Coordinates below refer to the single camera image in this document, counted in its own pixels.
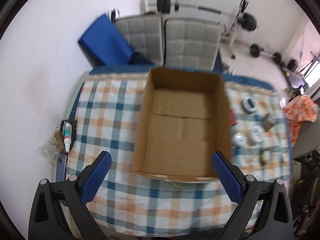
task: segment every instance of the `blue gripper pad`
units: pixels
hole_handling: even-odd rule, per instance
[[[240,204],[242,202],[242,186],[232,174],[228,166],[220,158],[217,153],[214,153],[211,158],[212,168],[223,185],[228,197],[232,202]]]
[[[111,154],[108,152],[104,153],[105,154],[102,157],[102,159],[93,168],[91,174],[88,176],[87,180],[82,185],[81,201],[84,205],[86,205],[88,202],[91,202],[94,199],[99,187],[101,186],[104,178],[110,170],[112,164]]]

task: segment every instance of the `plastic bag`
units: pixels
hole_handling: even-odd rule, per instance
[[[52,164],[57,161],[60,152],[65,152],[62,133],[59,128],[56,128],[54,134],[50,136],[45,144],[38,148],[38,151]]]

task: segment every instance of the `dumbbell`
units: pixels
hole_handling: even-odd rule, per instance
[[[250,47],[250,54],[253,56],[253,57],[260,57],[260,55],[263,55],[263,56],[266,56],[266,57],[271,57],[273,58],[273,60],[275,61],[275,63],[277,65],[280,65],[281,62],[282,62],[282,56],[280,53],[276,52],[275,54],[269,54],[269,53],[266,53],[262,50],[262,48],[258,45],[258,44],[252,44],[251,47]]]
[[[299,67],[299,62],[296,59],[292,59],[287,64],[287,69],[290,69],[291,71],[296,71],[296,69]]]
[[[171,0],[157,0],[158,12],[170,14],[171,12]]]

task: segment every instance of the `open cardboard box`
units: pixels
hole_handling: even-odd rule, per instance
[[[149,71],[132,173],[175,182],[216,178],[212,154],[231,160],[229,102],[215,74]]]

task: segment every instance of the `gray chair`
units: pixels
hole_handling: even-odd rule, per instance
[[[116,20],[115,26],[136,52],[163,65],[161,15],[124,17]]]
[[[198,19],[166,20],[164,64],[213,70],[222,28],[216,22]]]
[[[306,155],[320,147],[320,118],[315,122],[304,121],[297,139],[292,147],[292,159]]]

